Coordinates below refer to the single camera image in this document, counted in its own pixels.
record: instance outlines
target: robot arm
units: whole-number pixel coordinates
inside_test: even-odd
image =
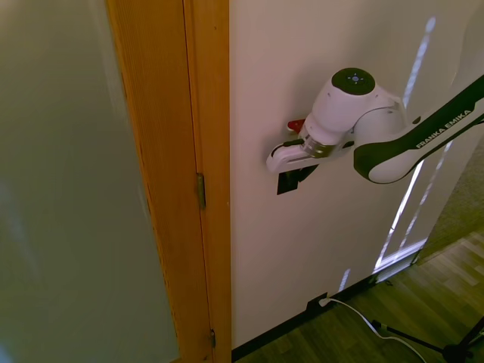
[[[355,125],[354,167],[372,182],[395,182],[421,160],[482,121],[484,76],[435,112],[418,117],[410,126],[390,136],[385,137],[377,130],[385,122],[384,115],[370,113]]]
[[[454,84],[439,109],[408,124],[400,100],[356,68],[336,73],[316,98],[299,138],[276,147],[272,172],[304,169],[341,154],[354,130],[354,167],[378,184],[405,177],[421,160],[484,121],[484,75]]]

